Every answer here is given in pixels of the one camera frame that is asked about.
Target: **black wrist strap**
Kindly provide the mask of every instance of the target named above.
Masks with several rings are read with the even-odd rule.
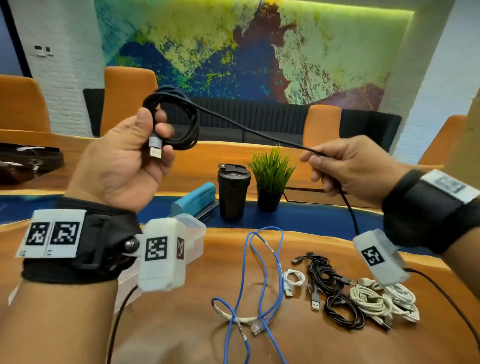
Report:
[[[480,202],[467,204],[409,171],[382,204],[384,231],[393,244],[424,246],[442,254],[456,240],[480,226]]]
[[[76,258],[24,260],[24,279],[53,284],[90,284],[118,278],[135,261],[123,255],[121,243],[141,234],[136,215],[128,210],[60,197],[56,208],[86,210]]]

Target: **wall mural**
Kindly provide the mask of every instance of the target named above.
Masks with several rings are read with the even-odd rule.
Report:
[[[411,12],[299,0],[95,0],[106,65],[191,96],[377,110]]]

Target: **qr code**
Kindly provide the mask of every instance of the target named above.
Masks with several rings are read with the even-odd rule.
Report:
[[[167,237],[147,239],[145,261],[167,258]]]
[[[43,245],[47,238],[49,222],[32,222],[25,245]]]
[[[451,194],[456,194],[457,192],[463,190],[466,186],[462,182],[457,181],[450,176],[440,177],[439,179],[435,180],[435,184]]]
[[[377,264],[383,263],[385,259],[382,255],[378,252],[375,246],[371,246],[370,248],[363,249],[361,251],[365,259],[367,260],[368,264],[372,267]]]
[[[80,222],[78,221],[57,221],[53,226],[50,244],[74,245],[77,241]]]
[[[185,255],[185,240],[177,238],[177,259],[183,260]]]

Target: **black travel mug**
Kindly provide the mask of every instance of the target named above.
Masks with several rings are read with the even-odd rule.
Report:
[[[219,164],[218,168],[220,216],[226,221],[240,220],[252,175],[238,164]]]

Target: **black plant pot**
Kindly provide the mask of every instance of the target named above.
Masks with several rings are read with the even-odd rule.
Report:
[[[263,212],[273,212],[278,208],[283,191],[268,192],[257,188],[257,206]]]

